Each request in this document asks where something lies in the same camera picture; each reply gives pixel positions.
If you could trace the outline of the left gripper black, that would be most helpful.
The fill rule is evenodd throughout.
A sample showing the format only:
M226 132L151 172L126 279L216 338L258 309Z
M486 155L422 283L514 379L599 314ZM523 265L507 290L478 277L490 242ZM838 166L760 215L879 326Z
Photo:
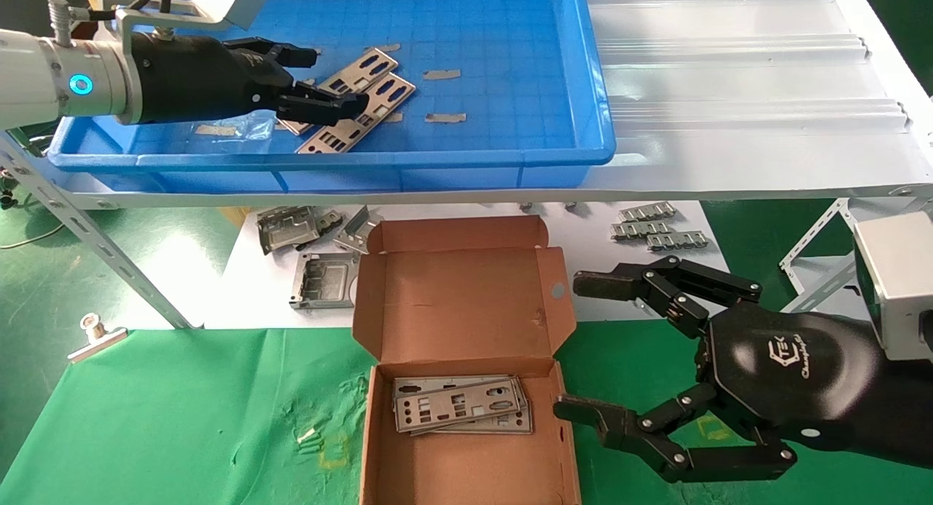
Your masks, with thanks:
M320 52L258 36L221 42L210 36L131 37L142 103L137 124L222 120L269 109L277 119L336 126L369 106L366 93L332 95L297 81L284 90L283 68L310 68Z

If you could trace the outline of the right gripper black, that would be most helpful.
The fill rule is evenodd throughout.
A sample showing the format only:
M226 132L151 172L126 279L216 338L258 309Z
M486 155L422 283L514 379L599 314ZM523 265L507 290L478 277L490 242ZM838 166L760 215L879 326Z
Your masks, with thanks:
M638 456L670 484L778 479L797 461L781 441L932 464L931 362L887 358L869 322L766 310L753 305L759 283L676 257L580 270L572 287L641 300L687 338L704 335L695 357L704 383L643 415L572 394L553 403L556 418L592 426L603 448ZM730 308L710 320L693 298ZM750 445L690 449L670 438L710 410Z

